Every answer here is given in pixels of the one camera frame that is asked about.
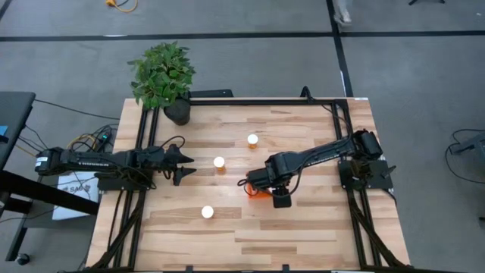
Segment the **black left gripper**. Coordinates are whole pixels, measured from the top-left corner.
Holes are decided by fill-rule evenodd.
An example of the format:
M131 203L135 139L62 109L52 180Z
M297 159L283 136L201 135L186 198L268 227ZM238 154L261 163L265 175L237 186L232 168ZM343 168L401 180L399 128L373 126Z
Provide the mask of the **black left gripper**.
M191 163L193 158L184 155L180 147L176 144L170 144L168 147L168 160L173 164ZM161 147L153 147L151 151L152 167L161 172L167 180L172 178L172 170L169 163L165 161L165 150ZM177 168L174 172L173 184L179 186L183 177L196 172L194 168Z

